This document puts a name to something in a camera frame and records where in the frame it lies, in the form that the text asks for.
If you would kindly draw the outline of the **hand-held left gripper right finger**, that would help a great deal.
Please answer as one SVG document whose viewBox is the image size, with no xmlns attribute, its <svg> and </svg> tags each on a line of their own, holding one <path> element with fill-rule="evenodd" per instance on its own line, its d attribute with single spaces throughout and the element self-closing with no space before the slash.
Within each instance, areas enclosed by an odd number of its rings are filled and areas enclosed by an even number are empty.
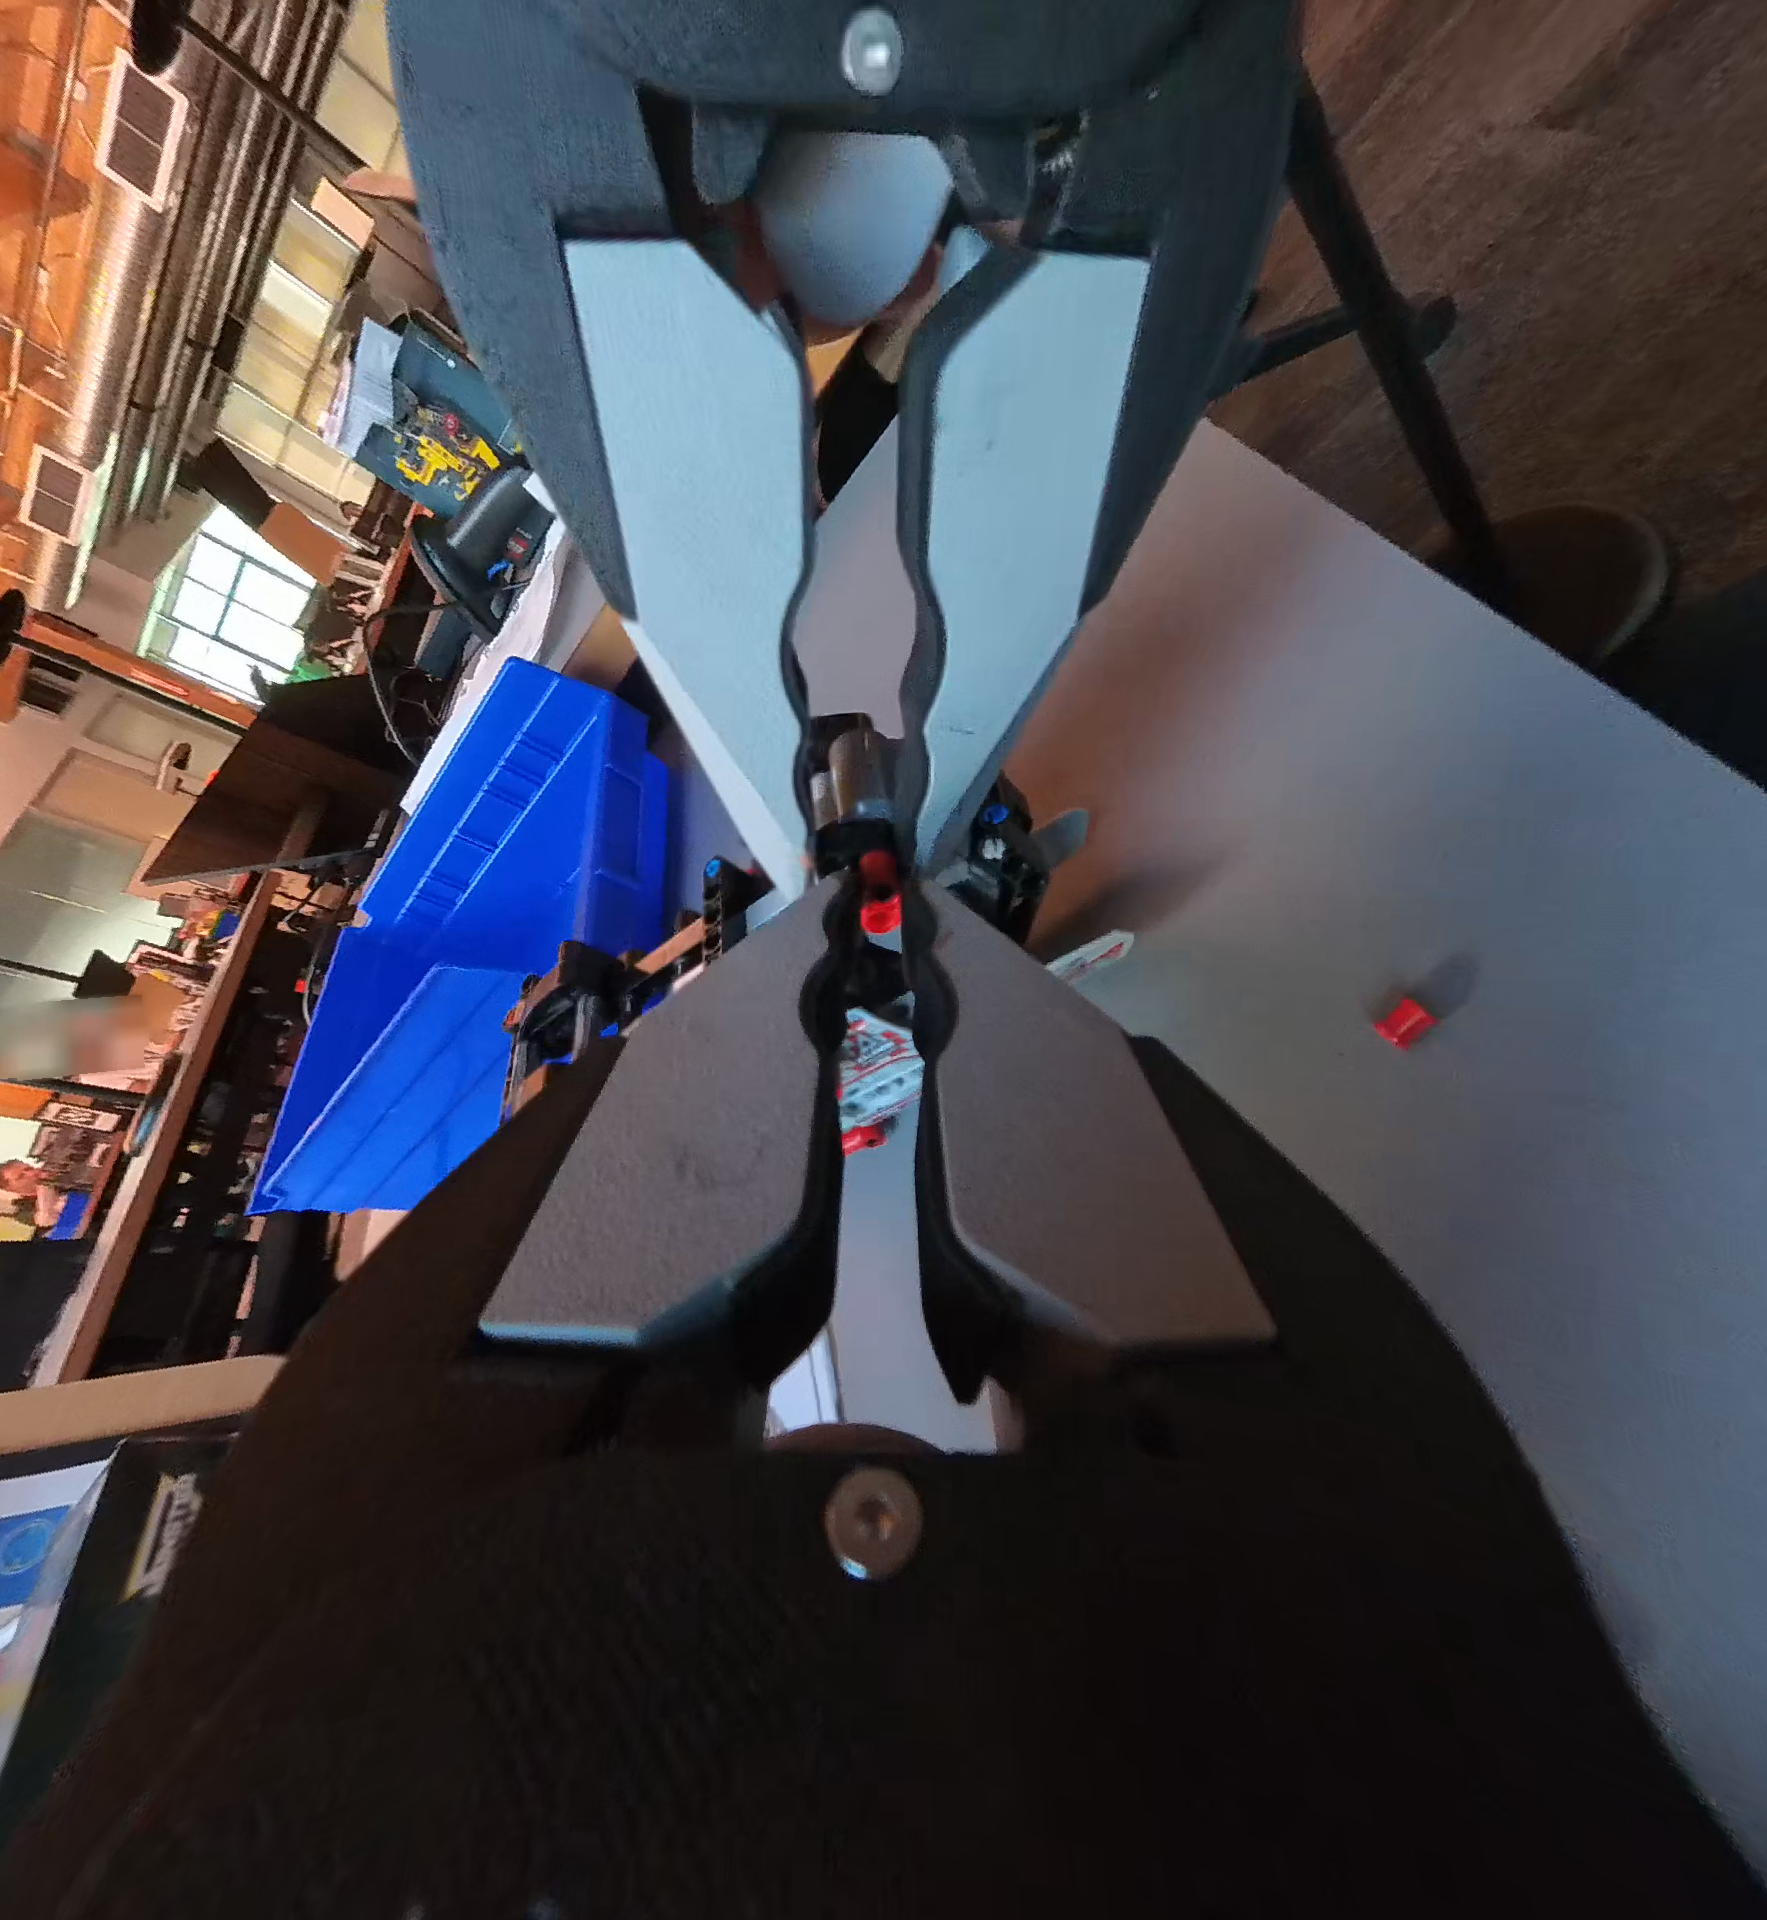
<svg viewBox="0 0 1767 1920">
<path fill-rule="evenodd" d="M 1109 1016 L 937 888 L 910 892 L 910 988 L 920 1311 L 957 1402 L 1275 1343 Z"/>
</svg>

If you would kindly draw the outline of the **blue plastic bin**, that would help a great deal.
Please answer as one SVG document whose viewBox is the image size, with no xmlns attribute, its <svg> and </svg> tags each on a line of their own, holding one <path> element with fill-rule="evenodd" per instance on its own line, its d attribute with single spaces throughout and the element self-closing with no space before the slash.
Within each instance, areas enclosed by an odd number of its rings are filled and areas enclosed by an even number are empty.
<svg viewBox="0 0 1767 1920">
<path fill-rule="evenodd" d="M 661 938 L 668 814 L 640 709 L 508 665 L 331 955 L 249 1211 L 406 1211 L 468 1158 L 525 979 Z"/>
</svg>

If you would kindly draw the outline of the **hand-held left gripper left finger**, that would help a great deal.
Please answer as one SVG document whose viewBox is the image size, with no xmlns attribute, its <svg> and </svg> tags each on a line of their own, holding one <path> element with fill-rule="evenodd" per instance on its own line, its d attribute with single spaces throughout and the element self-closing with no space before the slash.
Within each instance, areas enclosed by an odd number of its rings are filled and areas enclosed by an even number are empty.
<svg viewBox="0 0 1767 1920">
<path fill-rule="evenodd" d="M 764 1392 L 822 1331 L 840 1224 L 855 878 L 825 878 L 623 1043 L 490 1296 L 511 1347 Z"/>
</svg>

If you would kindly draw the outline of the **person's right forearm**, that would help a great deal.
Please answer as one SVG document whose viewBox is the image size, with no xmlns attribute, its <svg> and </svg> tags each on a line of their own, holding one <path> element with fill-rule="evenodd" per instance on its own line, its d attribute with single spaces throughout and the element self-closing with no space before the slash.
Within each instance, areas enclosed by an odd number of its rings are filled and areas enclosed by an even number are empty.
<svg viewBox="0 0 1767 1920">
<path fill-rule="evenodd" d="M 817 482 L 826 508 L 897 414 L 907 341 L 914 325 L 867 327 L 836 362 L 817 401 Z"/>
</svg>

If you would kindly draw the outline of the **yellow black printed box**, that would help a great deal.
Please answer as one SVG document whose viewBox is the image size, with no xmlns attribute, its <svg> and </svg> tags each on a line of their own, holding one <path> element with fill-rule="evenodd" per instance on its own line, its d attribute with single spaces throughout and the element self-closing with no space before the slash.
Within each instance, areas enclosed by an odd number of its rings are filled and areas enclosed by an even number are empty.
<svg viewBox="0 0 1767 1920">
<path fill-rule="evenodd" d="M 428 516 L 453 518 L 502 469 L 524 463 L 509 410 L 436 327 L 365 321 L 323 438 Z"/>
</svg>

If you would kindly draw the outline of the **dark tilted screen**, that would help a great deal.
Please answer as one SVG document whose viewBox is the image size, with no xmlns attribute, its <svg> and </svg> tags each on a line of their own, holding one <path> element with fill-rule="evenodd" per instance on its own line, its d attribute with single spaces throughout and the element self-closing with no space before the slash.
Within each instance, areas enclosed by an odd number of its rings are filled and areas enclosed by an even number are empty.
<svg viewBox="0 0 1767 1920">
<path fill-rule="evenodd" d="M 139 884 L 162 892 L 300 872 L 308 861 L 360 851 L 408 785 L 400 770 L 259 719 L 151 855 Z"/>
</svg>

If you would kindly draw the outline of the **black grey lego truck model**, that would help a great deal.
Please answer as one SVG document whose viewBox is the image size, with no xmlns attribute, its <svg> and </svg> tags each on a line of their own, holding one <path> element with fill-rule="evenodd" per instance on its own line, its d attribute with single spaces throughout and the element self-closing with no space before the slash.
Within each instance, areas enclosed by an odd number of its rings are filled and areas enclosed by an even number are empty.
<svg viewBox="0 0 1767 1920">
<path fill-rule="evenodd" d="M 880 831 L 881 803 L 895 775 L 895 741 L 871 718 L 834 714 L 812 721 L 807 745 L 807 818 L 832 868 L 849 868 Z M 972 912 L 1024 946 L 1056 869 L 1087 838 L 1082 808 L 1039 826 L 1005 777 L 991 780 L 968 822 L 963 853 L 939 884 Z M 689 988 L 707 965 L 741 946 L 780 909 L 757 865 L 715 855 L 705 868 L 698 911 L 651 952 L 608 953 L 565 942 L 545 976 L 531 976 L 508 1014 L 509 1068 L 500 1123 L 509 1123 L 594 1036 L 623 1036 L 642 1016 Z M 839 1121 L 848 1158 L 885 1147 L 919 1102 L 922 1065 L 912 1038 L 912 992 L 901 971 L 855 963 L 848 988 L 839 1055 Z"/>
</svg>

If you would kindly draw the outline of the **black electronic device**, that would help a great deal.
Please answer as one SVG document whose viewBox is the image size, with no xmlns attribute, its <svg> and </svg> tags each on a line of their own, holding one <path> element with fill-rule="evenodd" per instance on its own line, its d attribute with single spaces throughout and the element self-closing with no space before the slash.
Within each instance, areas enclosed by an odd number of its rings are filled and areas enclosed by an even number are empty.
<svg viewBox="0 0 1767 1920">
<path fill-rule="evenodd" d="M 539 479 L 514 465 L 490 472 L 453 516 L 413 522 L 408 538 L 415 569 L 438 603 L 464 614 L 493 639 L 533 578 L 558 526 Z"/>
</svg>

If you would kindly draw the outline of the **black toy set box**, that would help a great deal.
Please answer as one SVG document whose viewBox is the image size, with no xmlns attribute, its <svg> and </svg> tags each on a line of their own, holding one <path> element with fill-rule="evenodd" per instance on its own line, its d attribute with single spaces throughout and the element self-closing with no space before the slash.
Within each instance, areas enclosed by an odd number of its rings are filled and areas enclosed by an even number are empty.
<svg viewBox="0 0 1767 1920">
<path fill-rule="evenodd" d="M 0 1865 L 29 1877 L 8 1916 L 61 1916 L 70 1872 L 97 1867 L 194 1748 L 182 1703 L 126 1694 L 240 1432 L 227 1422 L 140 1433 L 106 1462 L 0 1781 L 0 1813 L 15 1814 Z"/>
</svg>

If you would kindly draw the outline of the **black floor stand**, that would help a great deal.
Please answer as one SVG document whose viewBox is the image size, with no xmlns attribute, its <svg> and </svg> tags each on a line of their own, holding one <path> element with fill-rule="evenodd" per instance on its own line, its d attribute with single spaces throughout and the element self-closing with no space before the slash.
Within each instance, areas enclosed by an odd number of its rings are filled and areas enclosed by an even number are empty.
<svg viewBox="0 0 1767 1920">
<path fill-rule="evenodd" d="M 1443 544 L 1427 567 L 1560 659 L 1604 667 L 1664 614 L 1674 584 L 1664 535 L 1645 516 L 1581 499 L 1491 513 L 1429 371 L 1457 329 L 1457 304 L 1398 287 L 1309 75 L 1299 77 L 1285 185 L 1333 304 L 1257 334 L 1244 379 L 1357 341 L 1441 520 Z"/>
</svg>

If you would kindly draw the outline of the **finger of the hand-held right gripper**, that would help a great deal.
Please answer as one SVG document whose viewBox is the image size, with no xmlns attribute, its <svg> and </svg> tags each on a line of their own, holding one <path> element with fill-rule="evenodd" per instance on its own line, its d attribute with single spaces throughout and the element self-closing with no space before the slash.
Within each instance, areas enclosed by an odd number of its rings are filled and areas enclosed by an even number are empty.
<svg viewBox="0 0 1767 1920">
<path fill-rule="evenodd" d="M 628 632 L 753 860 L 804 878 L 812 571 L 803 352 L 689 242 L 570 239 L 563 263 L 602 442 Z"/>
<path fill-rule="evenodd" d="M 909 348 L 895 808 L 924 874 L 954 855 L 1083 620 L 1149 277 L 1129 255 L 954 245 Z"/>
</svg>

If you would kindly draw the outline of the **metal ventilation duct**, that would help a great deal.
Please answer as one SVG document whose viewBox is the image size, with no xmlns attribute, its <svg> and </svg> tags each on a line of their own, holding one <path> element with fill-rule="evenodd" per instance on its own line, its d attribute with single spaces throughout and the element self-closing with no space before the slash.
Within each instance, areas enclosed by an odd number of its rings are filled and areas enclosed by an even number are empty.
<svg viewBox="0 0 1767 1920">
<path fill-rule="evenodd" d="M 218 427 L 296 190 L 358 162 L 320 121 L 348 4 L 128 4 L 91 157 L 66 414 L 39 452 L 85 482 L 46 535 L 39 594 L 70 608 L 95 555 L 155 522 Z"/>
</svg>

